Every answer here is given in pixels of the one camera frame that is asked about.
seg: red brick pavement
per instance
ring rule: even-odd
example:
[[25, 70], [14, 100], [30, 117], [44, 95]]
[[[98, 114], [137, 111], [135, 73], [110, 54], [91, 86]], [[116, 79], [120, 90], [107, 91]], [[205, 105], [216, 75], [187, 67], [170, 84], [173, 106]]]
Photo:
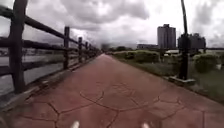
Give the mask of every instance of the red brick pavement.
[[224, 107], [107, 55], [9, 114], [15, 128], [224, 128]]

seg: fence post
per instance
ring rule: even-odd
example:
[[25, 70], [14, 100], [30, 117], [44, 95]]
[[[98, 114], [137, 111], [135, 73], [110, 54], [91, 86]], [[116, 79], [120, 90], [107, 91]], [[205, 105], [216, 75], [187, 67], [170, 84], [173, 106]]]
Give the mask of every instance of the fence post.
[[82, 37], [79, 37], [78, 43], [79, 43], [79, 63], [82, 63]]
[[89, 58], [92, 58], [92, 45], [89, 44]]
[[9, 33], [9, 65], [12, 70], [12, 79], [15, 93], [25, 91], [24, 72], [22, 64], [22, 34], [26, 16], [27, 0], [15, 0]]
[[86, 60], [88, 60], [88, 52], [89, 52], [89, 49], [88, 49], [88, 42], [86, 42], [86, 44], [85, 44], [85, 46], [86, 46], [86, 52], [85, 52], [85, 57], [86, 57]]
[[[70, 28], [68, 26], [65, 27], [64, 29], [64, 34], [65, 34], [65, 39], [64, 39], [64, 47], [66, 49], [69, 48], [69, 34], [70, 34]], [[68, 50], [64, 51], [64, 69], [68, 69], [68, 65], [69, 65], [69, 56], [68, 56]]]

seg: railing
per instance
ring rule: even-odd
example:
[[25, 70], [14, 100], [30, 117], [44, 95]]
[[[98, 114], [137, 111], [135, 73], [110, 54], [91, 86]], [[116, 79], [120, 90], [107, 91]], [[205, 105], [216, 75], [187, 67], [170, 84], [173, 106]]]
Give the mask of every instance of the railing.
[[[85, 59], [92, 58], [97, 55], [99, 51], [97, 48], [93, 47], [88, 42], [83, 44], [83, 39], [78, 38], [78, 41], [71, 39], [70, 28], [65, 27], [64, 34], [48, 27], [28, 16], [26, 16], [26, 6], [27, 0], [15, 0], [13, 10], [0, 6], [0, 16], [8, 18], [11, 20], [10, 34], [8, 38], [0, 38], [0, 48], [9, 49], [9, 66], [0, 66], [0, 76], [12, 75], [14, 91], [16, 93], [21, 93], [26, 90], [24, 71], [39, 68], [42, 66], [63, 63], [63, 68], [69, 68], [69, 61], [71, 59], [79, 60], [82, 63], [83, 57]], [[24, 24], [27, 24], [33, 28], [42, 30], [56, 37], [64, 39], [64, 46], [51, 45], [43, 42], [36, 42], [30, 40], [23, 40], [22, 33], [24, 30]], [[69, 48], [69, 43], [72, 42], [78, 45], [77, 48]], [[34, 49], [44, 49], [44, 50], [54, 50], [62, 51], [64, 59], [63, 60], [52, 60], [52, 61], [39, 61], [39, 62], [22, 62], [22, 48], [34, 48]]]

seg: cloudy sky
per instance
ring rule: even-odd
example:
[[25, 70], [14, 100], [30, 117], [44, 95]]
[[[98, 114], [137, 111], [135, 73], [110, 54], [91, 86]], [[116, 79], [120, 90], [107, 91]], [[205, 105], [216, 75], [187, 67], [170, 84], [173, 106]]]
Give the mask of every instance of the cloudy sky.
[[[0, 0], [12, 8], [14, 0]], [[189, 31], [205, 36], [209, 46], [224, 46], [224, 0], [185, 0]], [[170, 24], [183, 33], [180, 0], [29, 0], [27, 15], [71, 36], [94, 44], [157, 43], [157, 27]], [[7, 35], [9, 20], [0, 18], [0, 35]], [[25, 27], [25, 39], [48, 41], [56, 37]]]

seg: walkway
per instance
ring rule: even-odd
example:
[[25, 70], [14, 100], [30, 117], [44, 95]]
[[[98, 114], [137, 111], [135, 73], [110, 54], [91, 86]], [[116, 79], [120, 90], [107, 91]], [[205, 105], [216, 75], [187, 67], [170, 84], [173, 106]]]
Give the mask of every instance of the walkway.
[[11, 116], [15, 128], [224, 127], [222, 105], [107, 55], [28, 99]]

